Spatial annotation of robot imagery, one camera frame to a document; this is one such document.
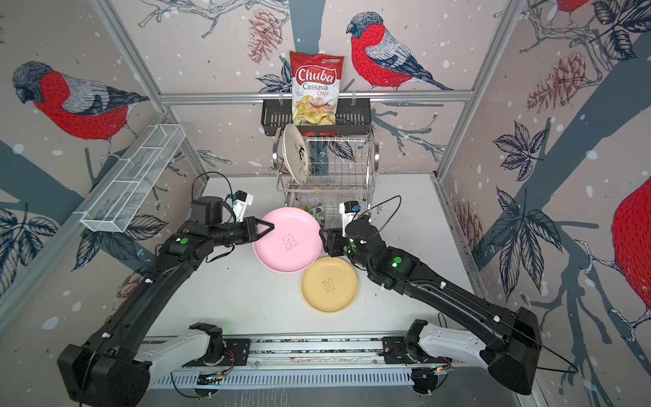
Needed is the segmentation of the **pink plate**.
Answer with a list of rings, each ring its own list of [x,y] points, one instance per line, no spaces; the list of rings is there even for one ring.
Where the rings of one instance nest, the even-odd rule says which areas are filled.
[[[262,220],[274,229],[253,244],[261,264],[279,273],[294,273],[305,270],[319,258],[320,224],[309,212],[279,208]]]

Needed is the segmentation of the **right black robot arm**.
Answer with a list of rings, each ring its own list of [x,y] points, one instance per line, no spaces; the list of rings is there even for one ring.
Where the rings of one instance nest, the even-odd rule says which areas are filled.
[[[387,245],[366,215],[345,228],[320,231],[320,239],[328,255],[346,256],[381,288],[429,305],[466,329],[416,323],[417,340],[408,346],[412,360],[468,355],[505,388],[532,393],[542,339],[530,310],[509,310],[451,283],[413,254]]]

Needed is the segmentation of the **yellow plate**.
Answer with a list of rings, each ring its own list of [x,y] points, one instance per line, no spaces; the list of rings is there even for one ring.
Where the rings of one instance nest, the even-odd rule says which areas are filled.
[[[335,313],[346,309],[354,302],[358,290],[358,276],[343,259],[317,259],[303,273],[303,297],[308,305],[320,312]]]

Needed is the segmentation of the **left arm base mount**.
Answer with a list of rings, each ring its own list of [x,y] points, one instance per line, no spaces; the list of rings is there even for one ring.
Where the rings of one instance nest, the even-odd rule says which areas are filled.
[[[221,368],[246,366],[252,341],[249,338],[225,337],[220,348],[210,345],[206,354],[184,364],[183,368]]]

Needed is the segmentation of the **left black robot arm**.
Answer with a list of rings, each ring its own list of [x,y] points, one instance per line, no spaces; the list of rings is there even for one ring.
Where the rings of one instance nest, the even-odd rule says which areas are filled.
[[[258,241],[275,228],[253,216],[234,216],[225,222],[225,211],[234,210],[222,198],[194,200],[189,219],[163,243],[154,271],[82,346],[70,344],[64,349],[57,364],[72,400],[90,406],[135,406],[152,384],[189,361],[217,364],[229,354],[222,329],[208,323],[191,325],[187,333],[151,356],[139,351],[173,294],[216,247],[232,250]]]

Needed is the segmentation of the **white painted ceramic plate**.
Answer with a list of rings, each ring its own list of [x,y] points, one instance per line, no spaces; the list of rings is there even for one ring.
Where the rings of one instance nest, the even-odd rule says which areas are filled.
[[[304,185],[310,174],[310,158],[303,135],[296,125],[290,123],[284,128],[282,140],[284,160],[288,171],[296,183]]]

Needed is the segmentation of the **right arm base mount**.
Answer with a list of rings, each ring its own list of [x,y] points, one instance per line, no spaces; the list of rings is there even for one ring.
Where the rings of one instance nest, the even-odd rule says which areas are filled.
[[[410,343],[405,337],[383,337],[381,341],[381,352],[378,355],[388,365],[437,364],[448,366],[451,364],[451,359],[430,356],[418,344]]]

